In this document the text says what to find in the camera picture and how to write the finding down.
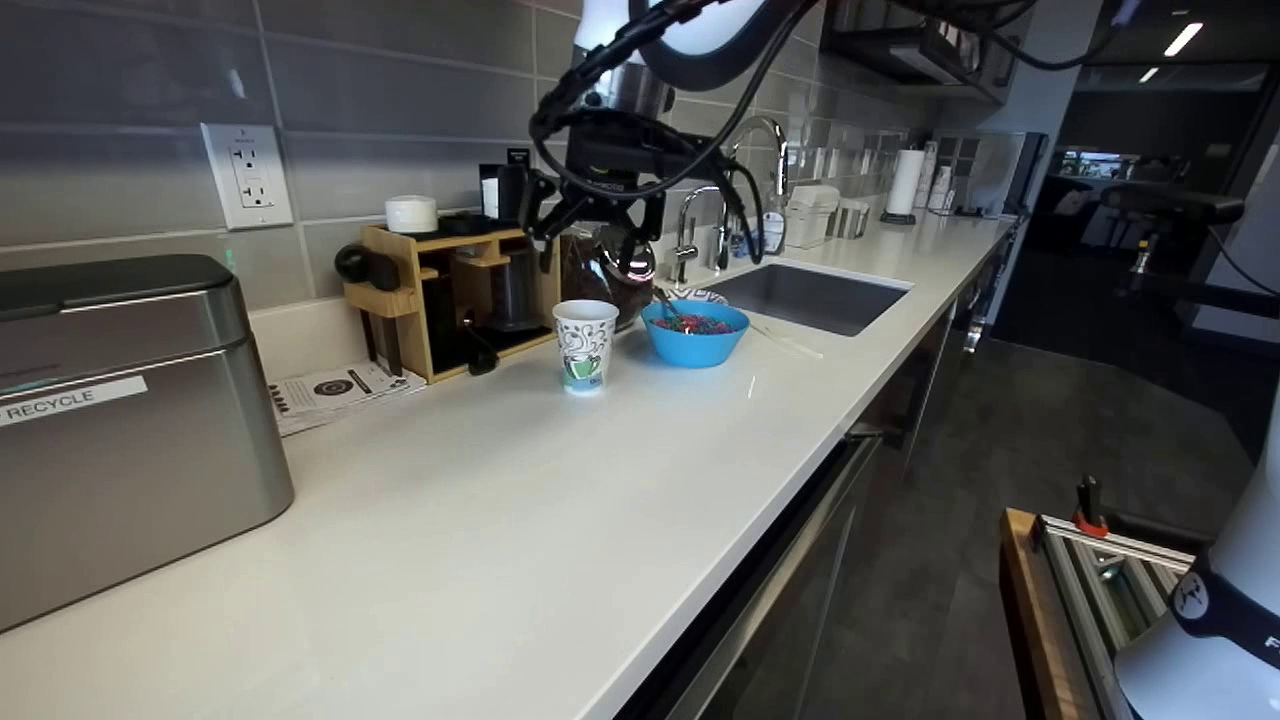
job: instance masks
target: blue bowl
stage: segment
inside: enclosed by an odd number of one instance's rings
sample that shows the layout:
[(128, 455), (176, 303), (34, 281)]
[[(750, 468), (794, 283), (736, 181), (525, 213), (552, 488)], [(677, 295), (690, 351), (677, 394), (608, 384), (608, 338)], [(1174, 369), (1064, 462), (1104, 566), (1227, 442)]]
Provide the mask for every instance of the blue bowl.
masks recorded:
[(638, 312), (642, 320), (642, 338), (652, 345), (652, 355), (659, 363), (670, 363), (670, 369), (715, 369), (732, 355), (732, 347), (745, 341), (749, 334), (749, 318), (732, 303), (708, 303), (708, 300), (677, 300), (680, 318), (698, 318), (724, 334), (680, 334), (670, 328), (662, 303), (647, 303)]

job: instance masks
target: electrical outlet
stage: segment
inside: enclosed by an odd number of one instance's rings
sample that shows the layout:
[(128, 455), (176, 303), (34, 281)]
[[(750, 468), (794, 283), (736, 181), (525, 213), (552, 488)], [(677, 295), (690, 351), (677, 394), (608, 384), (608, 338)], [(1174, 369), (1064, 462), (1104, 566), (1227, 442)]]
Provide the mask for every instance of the electrical outlet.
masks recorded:
[(200, 126), (227, 228), (292, 226), (276, 128)]

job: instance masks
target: kitchen counter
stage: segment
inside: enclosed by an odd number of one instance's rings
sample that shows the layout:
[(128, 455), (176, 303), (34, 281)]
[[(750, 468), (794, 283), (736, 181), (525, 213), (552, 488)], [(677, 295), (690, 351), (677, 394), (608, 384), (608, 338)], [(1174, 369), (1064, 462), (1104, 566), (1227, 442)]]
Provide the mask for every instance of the kitchen counter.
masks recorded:
[(858, 338), (750, 318), (715, 371), (621, 338), (287, 442), (268, 529), (0, 637), (0, 716), (610, 716), (997, 250), (925, 220), (783, 265), (904, 283)]

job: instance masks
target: sink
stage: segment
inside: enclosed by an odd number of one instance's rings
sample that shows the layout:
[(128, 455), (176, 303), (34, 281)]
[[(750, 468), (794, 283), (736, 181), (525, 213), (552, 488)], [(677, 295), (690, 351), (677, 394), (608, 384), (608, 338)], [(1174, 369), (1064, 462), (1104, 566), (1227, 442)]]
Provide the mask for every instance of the sink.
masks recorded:
[(808, 325), (834, 338), (857, 338), (878, 312), (886, 312), (899, 295), (908, 295), (904, 289), (893, 289), (893, 283), (824, 277), (824, 273), (804, 273), (789, 265), (765, 265), (754, 273), (708, 283), (708, 293), (719, 293), (736, 307)]

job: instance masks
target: gray tile wall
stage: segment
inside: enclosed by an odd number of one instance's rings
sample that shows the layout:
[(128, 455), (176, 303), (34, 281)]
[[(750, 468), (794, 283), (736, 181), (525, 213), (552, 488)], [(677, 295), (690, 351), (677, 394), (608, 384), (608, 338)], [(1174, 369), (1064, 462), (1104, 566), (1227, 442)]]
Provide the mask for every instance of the gray tile wall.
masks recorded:
[[(330, 252), (382, 196), (476, 205), (476, 164), (525, 144), (580, 0), (0, 0), (0, 269), (204, 252), (250, 307), (330, 295)], [(824, 69), (824, 8), (754, 113), (849, 139), (930, 120)], [(711, 133), (736, 85), (680, 97)], [(200, 126), (276, 126), (296, 226), (227, 234)]]

